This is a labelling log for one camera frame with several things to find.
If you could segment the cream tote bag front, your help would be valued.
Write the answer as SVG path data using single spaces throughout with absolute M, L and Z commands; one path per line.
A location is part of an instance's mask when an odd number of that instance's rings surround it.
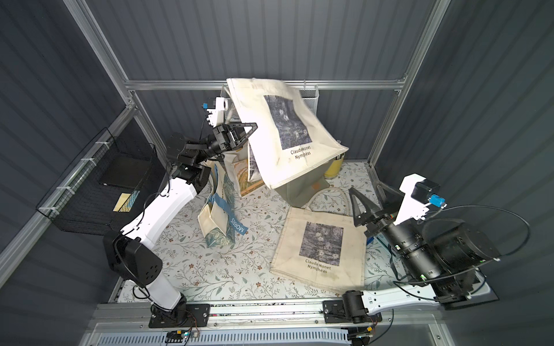
M 227 86 L 241 121 L 258 127 L 248 141 L 269 188 L 275 190 L 349 150 L 307 107 L 299 89 L 275 79 L 229 78 Z

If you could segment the cream tote with purple print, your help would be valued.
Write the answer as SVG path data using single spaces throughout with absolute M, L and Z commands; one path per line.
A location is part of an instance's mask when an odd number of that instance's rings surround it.
M 329 192 L 340 194 L 345 215 L 310 209 L 319 195 Z M 342 294 L 364 290 L 365 266 L 366 236 L 354 225 L 351 202 L 342 189 L 328 187 L 302 208 L 289 209 L 270 272 Z

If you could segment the olive green canvas bag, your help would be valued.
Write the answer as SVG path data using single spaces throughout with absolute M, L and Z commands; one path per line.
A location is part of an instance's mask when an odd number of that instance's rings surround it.
M 329 161 L 310 172 L 297 177 L 295 180 L 277 187 L 276 192 L 294 208 L 302 208 L 312 197 L 330 187 L 330 184 L 324 178 L 324 174 L 330 168 L 332 162 Z

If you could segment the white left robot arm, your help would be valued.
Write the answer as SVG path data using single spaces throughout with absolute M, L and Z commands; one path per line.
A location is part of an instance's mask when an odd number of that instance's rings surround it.
M 162 260 L 152 249 L 165 227 L 206 186 L 214 172 L 207 162 L 244 147 L 257 128 L 256 123 L 223 123 L 198 140 L 171 135 L 166 144 L 172 166 L 166 187 L 147 197 L 134 220 L 103 237 L 110 269 L 133 281 L 145 299 L 171 317 L 185 310 L 186 298 L 162 274 Z

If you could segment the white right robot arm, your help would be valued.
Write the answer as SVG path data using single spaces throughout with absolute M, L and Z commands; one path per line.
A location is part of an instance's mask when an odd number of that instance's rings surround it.
M 346 291 L 342 319 L 359 324 L 386 309 L 419 304 L 451 307 L 483 290 L 486 282 L 478 279 L 478 270 L 499 260 L 501 254 L 483 232 L 465 221 L 438 236 L 427 236 L 437 220 L 429 215 L 430 207 L 447 208 L 437 195 L 438 187 L 427 180 L 416 182 L 403 191 L 402 200 L 382 206 L 357 189 L 349 189 L 355 226 L 366 227 L 368 238 L 382 235 L 406 274 L 383 294 Z

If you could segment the yellow pencil cup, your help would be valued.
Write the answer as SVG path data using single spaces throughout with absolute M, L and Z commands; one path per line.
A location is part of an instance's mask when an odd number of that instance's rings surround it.
M 343 164 L 345 154 L 340 154 L 334 160 L 332 161 L 330 167 L 327 169 L 327 171 L 324 174 L 324 177 L 328 180 L 334 179 L 339 175 L 340 169 Z

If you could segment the cream tote blue print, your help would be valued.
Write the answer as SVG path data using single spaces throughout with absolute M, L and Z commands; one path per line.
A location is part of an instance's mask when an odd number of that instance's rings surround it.
M 198 222 L 208 248 L 233 246 L 235 236 L 245 235 L 246 227 L 235 215 L 235 186 L 225 167 L 211 161 L 211 189 L 201 209 Z

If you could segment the black notebook in basket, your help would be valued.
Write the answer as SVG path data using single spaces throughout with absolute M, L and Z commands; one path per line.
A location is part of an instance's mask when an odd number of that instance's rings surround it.
M 149 172 L 149 160 L 117 156 L 99 179 L 104 186 L 134 189 Z

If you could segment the yellow sticky notepad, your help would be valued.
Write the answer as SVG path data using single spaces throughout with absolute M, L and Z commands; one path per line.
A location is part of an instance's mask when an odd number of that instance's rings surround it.
M 132 209 L 132 204 L 132 195 L 129 193 L 122 193 L 113 208 L 113 212 L 128 213 Z

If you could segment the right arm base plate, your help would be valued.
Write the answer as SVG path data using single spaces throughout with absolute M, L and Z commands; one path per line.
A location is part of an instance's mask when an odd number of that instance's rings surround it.
M 362 303 L 349 303 L 343 300 L 323 301 L 323 315 L 326 324 L 352 323 L 377 324 L 382 321 L 382 314 L 369 315 Z

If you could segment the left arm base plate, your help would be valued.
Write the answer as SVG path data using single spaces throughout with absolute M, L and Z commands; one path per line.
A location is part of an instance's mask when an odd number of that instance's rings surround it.
M 210 304 L 178 304 L 172 311 L 151 305 L 149 328 L 206 327 L 209 321 Z

